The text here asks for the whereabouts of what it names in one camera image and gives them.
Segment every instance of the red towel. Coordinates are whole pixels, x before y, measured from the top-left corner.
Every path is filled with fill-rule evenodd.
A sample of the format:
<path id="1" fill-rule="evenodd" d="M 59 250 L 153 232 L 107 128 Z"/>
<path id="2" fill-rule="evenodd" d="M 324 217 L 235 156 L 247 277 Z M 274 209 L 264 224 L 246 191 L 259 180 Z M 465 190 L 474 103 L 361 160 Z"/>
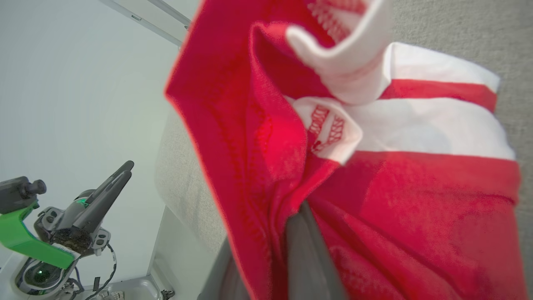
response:
<path id="1" fill-rule="evenodd" d="M 526 299 L 498 78 L 389 44 L 386 0 L 206 0 L 167 97 L 252 299 L 307 199 L 353 299 Z"/>

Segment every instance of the black knob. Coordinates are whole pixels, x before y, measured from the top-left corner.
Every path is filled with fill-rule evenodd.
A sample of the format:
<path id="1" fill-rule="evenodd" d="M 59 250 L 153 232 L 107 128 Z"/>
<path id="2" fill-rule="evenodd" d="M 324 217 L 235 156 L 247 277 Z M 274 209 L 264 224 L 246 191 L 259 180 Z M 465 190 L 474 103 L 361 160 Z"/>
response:
<path id="1" fill-rule="evenodd" d="M 26 186 L 26 191 L 28 193 L 41 195 L 46 193 L 46 185 L 44 184 L 44 181 L 39 179 Z"/>

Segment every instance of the cable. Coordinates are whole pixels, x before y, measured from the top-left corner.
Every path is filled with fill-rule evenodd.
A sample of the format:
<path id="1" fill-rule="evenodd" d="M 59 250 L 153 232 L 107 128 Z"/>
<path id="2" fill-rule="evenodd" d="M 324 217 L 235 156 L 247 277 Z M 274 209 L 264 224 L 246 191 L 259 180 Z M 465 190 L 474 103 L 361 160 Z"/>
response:
<path id="1" fill-rule="evenodd" d="M 69 278 L 67 279 L 67 282 L 75 283 L 78 286 L 78 290 L 75 290 L 74 292 L 72 292 L 72 296 L 70 296 L 70 300 L 74 300 L 74 298 L 76 298 L 78 294 L 81 294 L 85 291 L 85 289 L 82 286 L 82 281 L 79 278 L 78 267 L 74 267 L 74 270 L 76 270 L 76 277 L 78 278 L 78 280 Z"/>
<path id="2" fill-rule="evenodd" d="M 111 275 L 109 276 L 109 279 L 103 284 L 103 286 L 101 288 L 99 288 L 96 292 L 94 292 L 94 294 L 92 294 L 91 296 L 85 298 L 85 300 L 89 300 L 92 297 L 98 295 L 98 293 L 106 287 L 106 285 L 109 283 L 109 281 L 111 281 L 111 279 L 113 278 L 113 275 L 115 275 L 115 271 L 117 270 L 117 257 L 115 256 L 115 251 L 113 250 L 113 248 L 111 247 L 110 244 L 107 244 L 107 248 L 109 248 L 109 250 L 111 251 L 111 254 L 113 254 L 113 262 L 115 263 L 113 265 L 113 272 L 111 272 Z"/>

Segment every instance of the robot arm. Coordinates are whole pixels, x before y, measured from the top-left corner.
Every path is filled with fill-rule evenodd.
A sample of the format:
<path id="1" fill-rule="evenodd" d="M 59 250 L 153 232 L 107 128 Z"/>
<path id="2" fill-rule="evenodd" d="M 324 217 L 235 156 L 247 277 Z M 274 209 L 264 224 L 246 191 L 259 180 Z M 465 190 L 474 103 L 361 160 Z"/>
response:
<path id="1" fill-rule="evenodd" d="M 54 299 L 66 285 L 76 282 L 69 276 L 79 259 L 99 256 L 109 247 L 111 234 L 100 226 L 131 178 L 133 166 L 127 161 L 97 189 L 82 192 L 65 210 L 48 207 L 39 213 L 34 223 L 39 239 L 28 232 L 23 220 L 39 208 L 37 194 L 46 192 L 44 182 L 30 183 L 19 177 L 0 183 L 0 242 L 28 256 L 10 282 L 19 298 Z"/>

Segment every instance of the green bracket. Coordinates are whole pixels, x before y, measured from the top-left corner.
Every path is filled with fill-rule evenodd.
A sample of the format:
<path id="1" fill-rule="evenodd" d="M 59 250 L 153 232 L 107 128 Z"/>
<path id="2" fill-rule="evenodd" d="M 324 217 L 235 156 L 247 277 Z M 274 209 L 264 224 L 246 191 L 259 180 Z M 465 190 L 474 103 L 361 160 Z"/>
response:
<path id="1" fill-rule="evenodd" d="M 0 215 L 0 242 L 15 252 L 68 269 L 74 257 L 68 252 L 37 240 L 24 225 L 23 220 L 33 211 L 33 207 L 38 207 L 37 201 L 30 207 Z"/>

